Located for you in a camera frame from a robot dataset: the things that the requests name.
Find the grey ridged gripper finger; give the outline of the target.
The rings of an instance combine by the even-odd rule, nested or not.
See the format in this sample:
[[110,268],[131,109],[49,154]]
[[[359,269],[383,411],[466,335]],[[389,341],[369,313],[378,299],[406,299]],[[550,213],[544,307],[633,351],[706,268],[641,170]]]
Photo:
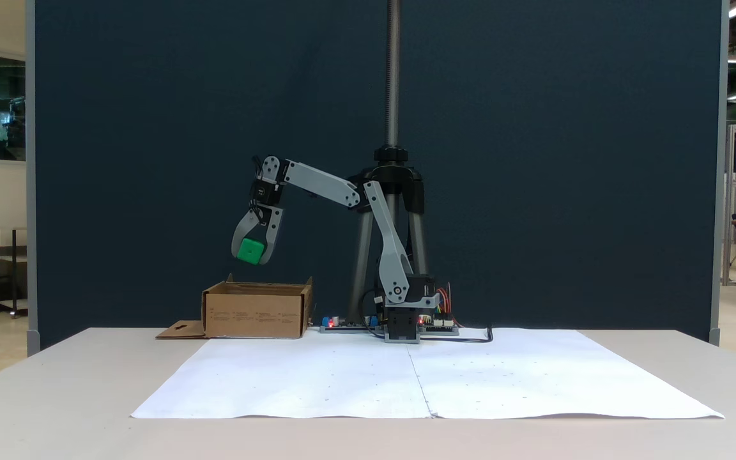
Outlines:
[[236,259],[260,259],[264,250],[263,242],[249,236],[258,227],[253,215],[248,211],[241,219],[233,234],[233,256]]

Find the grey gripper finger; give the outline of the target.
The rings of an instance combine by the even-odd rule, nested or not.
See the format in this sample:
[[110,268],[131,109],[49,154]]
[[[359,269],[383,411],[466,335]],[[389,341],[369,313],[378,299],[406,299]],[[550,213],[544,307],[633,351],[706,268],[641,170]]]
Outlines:
[[265,227],[264,250],[258,264],[265,265],[271,259],[277,240],[279,238],[280,227]]

